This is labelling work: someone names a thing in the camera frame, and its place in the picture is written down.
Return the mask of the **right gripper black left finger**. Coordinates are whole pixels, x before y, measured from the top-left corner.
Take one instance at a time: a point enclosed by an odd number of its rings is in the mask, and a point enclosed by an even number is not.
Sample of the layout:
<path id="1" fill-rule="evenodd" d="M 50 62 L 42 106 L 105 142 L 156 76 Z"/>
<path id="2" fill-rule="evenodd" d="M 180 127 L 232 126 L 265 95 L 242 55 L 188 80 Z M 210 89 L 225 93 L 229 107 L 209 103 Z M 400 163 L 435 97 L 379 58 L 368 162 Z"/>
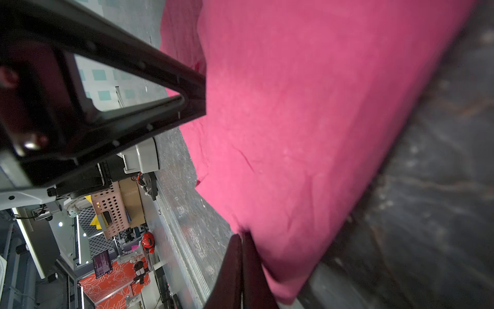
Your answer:
<path id="1" fill-rule="evenodd" d="M 243 291 L 243 250 L 240 235 L 228 243 L 216 283 L 204 305 L 207 308 L 241 308 Z"/>

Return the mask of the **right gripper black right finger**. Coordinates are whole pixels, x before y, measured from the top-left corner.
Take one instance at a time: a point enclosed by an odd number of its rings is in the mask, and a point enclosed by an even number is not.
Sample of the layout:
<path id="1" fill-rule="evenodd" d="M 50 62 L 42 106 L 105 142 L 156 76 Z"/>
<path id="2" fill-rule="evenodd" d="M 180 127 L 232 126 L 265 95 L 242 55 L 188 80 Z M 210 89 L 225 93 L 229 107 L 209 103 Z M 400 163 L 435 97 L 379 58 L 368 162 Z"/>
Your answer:
<path id="1" fill-rule="evenodd" d="M 250 233 L 243 235 L 243 308 L 278 309 Z"/>

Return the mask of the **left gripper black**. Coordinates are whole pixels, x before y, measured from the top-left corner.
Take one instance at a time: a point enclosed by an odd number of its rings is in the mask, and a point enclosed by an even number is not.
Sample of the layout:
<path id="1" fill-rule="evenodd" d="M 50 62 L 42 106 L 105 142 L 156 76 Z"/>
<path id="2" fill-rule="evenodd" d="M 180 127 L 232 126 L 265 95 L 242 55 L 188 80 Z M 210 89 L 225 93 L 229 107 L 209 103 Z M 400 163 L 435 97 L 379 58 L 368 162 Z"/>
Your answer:
<path id="1" fill-rule="evenodd" d="M 174 90 L 98 108 L 76 56 Z M 1 2 L 1 184 L 48 185 L 114 155 L 108 127 L 176 127 L 206 113 L 204 76 L 74 1 Z"/>

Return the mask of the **pink paper napkin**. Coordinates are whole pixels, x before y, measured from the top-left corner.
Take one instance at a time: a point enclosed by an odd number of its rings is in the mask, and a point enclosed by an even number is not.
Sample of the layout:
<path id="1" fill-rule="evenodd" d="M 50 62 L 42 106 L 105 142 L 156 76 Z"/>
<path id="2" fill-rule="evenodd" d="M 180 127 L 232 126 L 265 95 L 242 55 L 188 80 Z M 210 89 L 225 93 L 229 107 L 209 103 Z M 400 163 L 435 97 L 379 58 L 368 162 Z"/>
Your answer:
<path id="1" fill-rule="evenodd" d="M 474 1 L 167 1 L 161 51 L 205 75 L 180 127 L 200 195 L 294 302 Z"/>

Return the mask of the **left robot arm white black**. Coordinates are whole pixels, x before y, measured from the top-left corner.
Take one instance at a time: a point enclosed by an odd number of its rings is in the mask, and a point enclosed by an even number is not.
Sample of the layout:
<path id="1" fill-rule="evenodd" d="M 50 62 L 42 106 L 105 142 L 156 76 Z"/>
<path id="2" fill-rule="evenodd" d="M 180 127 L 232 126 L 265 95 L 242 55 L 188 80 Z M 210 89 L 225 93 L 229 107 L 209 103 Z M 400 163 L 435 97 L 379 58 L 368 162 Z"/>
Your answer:
<path id="1" fill-rule="evenodd" d="M 104 111 L 77 57 L 174 90 Z M 44 204 L 55 186 L 206 113 L 206 80 L 73 1 L 1 2 L 1 205 Z"/>

